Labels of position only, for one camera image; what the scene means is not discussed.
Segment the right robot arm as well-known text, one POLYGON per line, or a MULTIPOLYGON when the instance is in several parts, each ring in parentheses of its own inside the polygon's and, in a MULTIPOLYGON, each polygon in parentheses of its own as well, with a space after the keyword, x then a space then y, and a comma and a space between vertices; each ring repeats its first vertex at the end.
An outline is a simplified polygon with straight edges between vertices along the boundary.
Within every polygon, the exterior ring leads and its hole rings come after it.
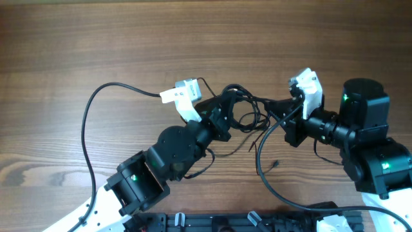
POLYGON ((265 109, 298 147, 307 137, 340 150, 343 170, 362 194, 377 231, 411 231, 411 153, 387 136, 390 98, 381 83, 350 79, 343 85, 339 112, 324 109, 324 95, 293 78, 291 99, 265 109))

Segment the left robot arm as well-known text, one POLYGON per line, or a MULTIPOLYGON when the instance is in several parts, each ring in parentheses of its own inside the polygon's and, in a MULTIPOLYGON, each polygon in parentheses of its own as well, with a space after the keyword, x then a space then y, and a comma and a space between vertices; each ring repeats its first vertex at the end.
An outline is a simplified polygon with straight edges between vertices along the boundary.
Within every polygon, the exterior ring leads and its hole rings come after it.
POLYGON ((157 142, 117 167, 95 196, 48 228, 48 231, 145 231, 139 213, 170 194, 169 181, 192 176, 195 162, 210 151, 214 140, 230 139, 230 118, 236 102, 233 92, 200 100, 200 93, 184 87, 160 93, 162 102, 174 102, 185 126, 164 129, 157 142))

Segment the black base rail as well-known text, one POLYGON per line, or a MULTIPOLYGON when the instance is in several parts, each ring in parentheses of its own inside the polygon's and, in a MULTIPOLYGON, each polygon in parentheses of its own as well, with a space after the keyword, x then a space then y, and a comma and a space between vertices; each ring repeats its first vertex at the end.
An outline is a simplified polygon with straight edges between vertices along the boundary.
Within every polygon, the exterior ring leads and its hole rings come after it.
POLYGON ((124 231, 364 231, 361 213, 165 214, 140 213, 123 223, 124 231))

